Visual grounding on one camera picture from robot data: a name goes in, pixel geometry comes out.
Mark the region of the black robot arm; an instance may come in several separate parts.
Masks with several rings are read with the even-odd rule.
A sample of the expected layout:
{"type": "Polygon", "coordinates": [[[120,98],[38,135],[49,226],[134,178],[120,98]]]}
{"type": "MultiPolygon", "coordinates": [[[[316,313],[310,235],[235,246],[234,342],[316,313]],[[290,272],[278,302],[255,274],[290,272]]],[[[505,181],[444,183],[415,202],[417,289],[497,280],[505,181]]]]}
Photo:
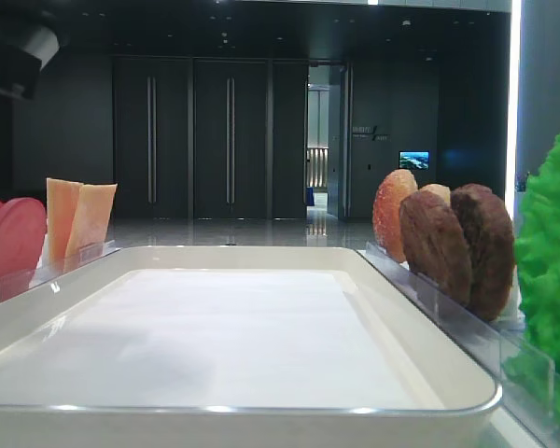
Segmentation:
{"type": "Polygon", "coordinates": [[[29,100],[41,71],[68,43],[69,1],[0,1],[0,95],[29,100]]]}

